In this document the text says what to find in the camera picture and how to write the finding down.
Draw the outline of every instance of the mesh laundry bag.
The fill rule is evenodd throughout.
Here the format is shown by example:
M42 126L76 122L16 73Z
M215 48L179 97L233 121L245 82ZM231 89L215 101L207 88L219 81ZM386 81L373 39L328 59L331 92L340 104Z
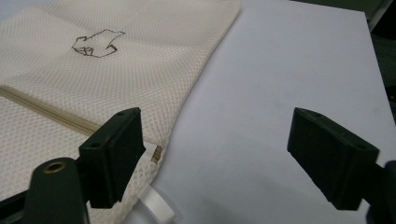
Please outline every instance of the mesh laundry bag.
M145 144L162 155L139 161L122 203L89 209L92 223L123 221L239 9L240 0L61 0L1 23L0 200L27 189L41 162L76 158L116 112L140 107Z

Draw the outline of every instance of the black plastic part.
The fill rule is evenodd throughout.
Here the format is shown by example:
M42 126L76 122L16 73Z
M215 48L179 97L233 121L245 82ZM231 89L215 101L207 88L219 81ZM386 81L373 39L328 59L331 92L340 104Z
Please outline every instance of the black plastic part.
M370 207L366 215L367 224L392 224L388 210L382 211L374 207Z
M396 223L396 161L389 161L385 165L382 185L392 220L390 223Z
M0 202L0 224L21 223L27 191Z
M387 199L383 188L384 168L375 165L368 171L361 184L362 198L372 206L376 214L383 214L382 217L388 216Z
M121 201L145 150L139 108L114 115L79 147L78 164L90 170L92 208L111 208Z
M325 116L295 108L288 152L338 210L357 210L379 150Z
M396 103L396 86L389 86L385 88L387 92L388 100Z
M73 159L59 158L35 168L22 223L89 223Z
M388 7L381 20L373 30L373 34L396 40L396 2L393 1Z

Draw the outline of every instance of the drawn sketch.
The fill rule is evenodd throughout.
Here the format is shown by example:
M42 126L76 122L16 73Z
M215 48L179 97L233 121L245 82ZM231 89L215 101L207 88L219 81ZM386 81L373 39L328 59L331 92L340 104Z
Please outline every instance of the drawn sketch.
M125 33L105 29L90 37L81 36L77 38L72 48L84 56L102 58L118 50L112 42L121 35L125 35Z

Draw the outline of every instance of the gray surface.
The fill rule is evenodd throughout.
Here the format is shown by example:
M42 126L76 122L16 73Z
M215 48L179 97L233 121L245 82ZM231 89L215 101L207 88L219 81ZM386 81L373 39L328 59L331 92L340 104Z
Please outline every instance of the gray surface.
M396 40L372 35L375 55L378 60L384 85L396 85Z
M370 20L376 11L387 0L293 0L328 7L340 7L351 10L363 11L367 20Z

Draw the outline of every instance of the clamp jaw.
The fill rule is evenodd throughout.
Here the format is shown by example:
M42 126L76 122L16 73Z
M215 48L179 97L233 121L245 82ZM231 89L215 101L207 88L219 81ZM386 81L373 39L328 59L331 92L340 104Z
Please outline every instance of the clamp jaw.
M396 161L375 163L379 149L325 116L295 108L288 152L338 210L371 207L368 224L396 224Z

